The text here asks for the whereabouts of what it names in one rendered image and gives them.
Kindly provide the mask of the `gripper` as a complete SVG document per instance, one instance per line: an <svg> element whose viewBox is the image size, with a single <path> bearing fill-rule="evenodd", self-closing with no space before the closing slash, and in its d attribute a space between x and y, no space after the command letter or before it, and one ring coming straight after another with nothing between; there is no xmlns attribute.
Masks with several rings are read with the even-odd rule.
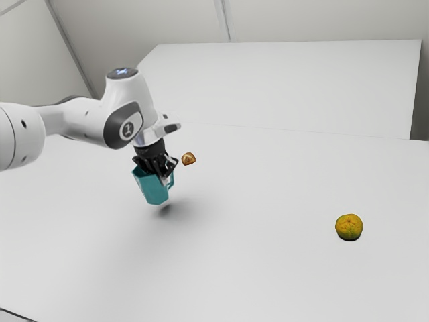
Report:
<svg viewBox="0 0 429 322"><path fill-rule="evenodd" d="M178 159L166 153L164 139L160 138L153 144L143 147L134 146L135 155L132 160L138 170L144 174L151 174L145 160L153 159L153 168L159 178L167 178L178 165Z"/></svg>

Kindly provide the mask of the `teal faceted mug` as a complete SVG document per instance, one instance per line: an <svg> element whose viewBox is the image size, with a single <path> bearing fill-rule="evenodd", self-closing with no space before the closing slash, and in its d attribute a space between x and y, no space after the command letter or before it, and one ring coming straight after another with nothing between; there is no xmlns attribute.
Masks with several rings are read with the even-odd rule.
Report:
<svg viewBox="0 0 429 322"><path fill-rule="evenodd" d="M156 174L149 174L139 166L132 170L132 175L150 205L161 205L169 199L169 190L174 186L174 174L160 180Z"/></svg>

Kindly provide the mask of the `yellow-green citrus fruit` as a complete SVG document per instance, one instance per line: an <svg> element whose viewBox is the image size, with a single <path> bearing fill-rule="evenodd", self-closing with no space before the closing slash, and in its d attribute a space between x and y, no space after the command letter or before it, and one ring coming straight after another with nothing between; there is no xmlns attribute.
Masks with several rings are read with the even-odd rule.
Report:
<svg viewBox="0 0 429 322"><path fill-rule="evenodd" d="M337 218L334 228L340 239L352 242L361 237L363 222L354 213L344 214Z"/></svg>

